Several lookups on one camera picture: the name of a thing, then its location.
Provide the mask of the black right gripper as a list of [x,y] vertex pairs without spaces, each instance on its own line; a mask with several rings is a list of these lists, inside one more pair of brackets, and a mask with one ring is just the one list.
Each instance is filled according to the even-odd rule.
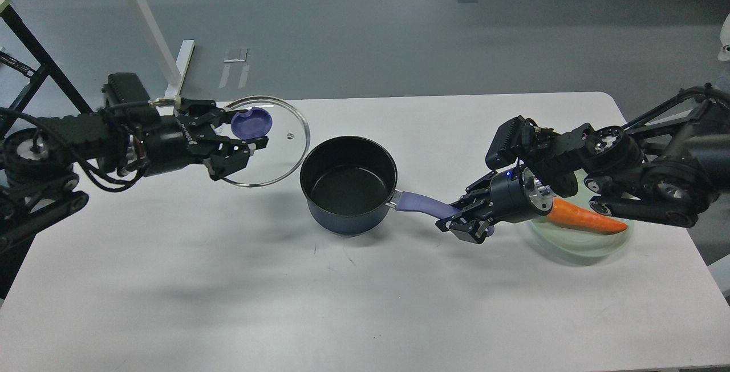
[[[457,201],[456,211],[436,219],[442,232],[470,244],[483,244],[501,222],[516,224],[545,217],[553,209],[554,194],[527,167],[513,167],[483,175],[468,185]],[[464,215],[485,215],[486,220]]]

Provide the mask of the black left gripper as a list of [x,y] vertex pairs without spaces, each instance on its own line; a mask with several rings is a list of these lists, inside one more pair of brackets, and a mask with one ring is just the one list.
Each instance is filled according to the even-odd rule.
[[[183,169],[189,165],[204,165],[212,180],[222,180],[248,166],[256,150],[266,148],[268,136],[253,140],[226,137],[237,110],[219,107],[214,100],[182,100],[181,120],[162,116],[154,125],[143,127],[144,153],[148,166],[144,177]],[[212,137],[212,134],[224,135]],[[210,147],[208,156],[201,152]]]

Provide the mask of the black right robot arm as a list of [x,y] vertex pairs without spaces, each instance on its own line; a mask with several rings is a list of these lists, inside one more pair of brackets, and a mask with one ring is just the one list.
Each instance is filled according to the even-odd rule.
[[728,93],[710,84],[677,95],[622,127],[589,123],[558,133],[516,116],[496,131],[485,157],[490,173],[436,221],[443,232],[482,244],[500,222],[547,216],[576,195],[586,173],[592,211],[690,228],[728,192]]

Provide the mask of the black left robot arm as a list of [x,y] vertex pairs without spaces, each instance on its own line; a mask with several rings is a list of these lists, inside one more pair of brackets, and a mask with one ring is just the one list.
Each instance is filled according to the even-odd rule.
[[62,118],[2,109],[31,127],[2,142],[2,252],[80,211],[78,165],[105,192],[192,164],[216,181],[247,167],[266,148],[272,121],[262,110],[231,110],[212,100],[151,99],[138,76],[115,73],[103,86],[104,107]]

